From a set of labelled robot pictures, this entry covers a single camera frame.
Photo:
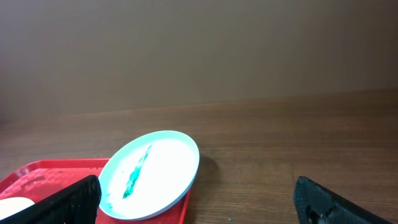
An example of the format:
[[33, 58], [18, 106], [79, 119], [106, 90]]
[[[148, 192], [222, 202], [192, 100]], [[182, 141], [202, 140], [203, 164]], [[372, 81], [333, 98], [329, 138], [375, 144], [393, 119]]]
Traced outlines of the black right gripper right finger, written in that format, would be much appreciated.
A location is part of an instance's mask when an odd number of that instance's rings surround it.
[[296, 181], [293, 202], [300, 224], [392, 224], [305, 176]]

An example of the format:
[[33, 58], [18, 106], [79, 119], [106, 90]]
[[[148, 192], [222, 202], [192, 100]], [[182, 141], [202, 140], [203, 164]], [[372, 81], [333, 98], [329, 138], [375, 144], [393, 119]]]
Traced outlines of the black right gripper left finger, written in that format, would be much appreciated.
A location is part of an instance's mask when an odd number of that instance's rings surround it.
[[1, 220], [1, 224], [95, 224], [100, 201], [99, 179], [89, 175]]

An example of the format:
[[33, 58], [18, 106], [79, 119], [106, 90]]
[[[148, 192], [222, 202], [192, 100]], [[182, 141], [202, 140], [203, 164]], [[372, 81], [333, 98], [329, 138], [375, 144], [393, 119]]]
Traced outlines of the white plate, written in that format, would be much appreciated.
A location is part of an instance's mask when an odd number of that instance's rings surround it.
[[196, 142], [178, 131], [145, 134], [117, 151], [99, 175], [100, 209], [118, 220], [145, 220], [174, 206], [198, 172]]
[[0, 220], [14, 215], [32, 205], [35, 202], [25, 197], [11, 197], [0, 200]]

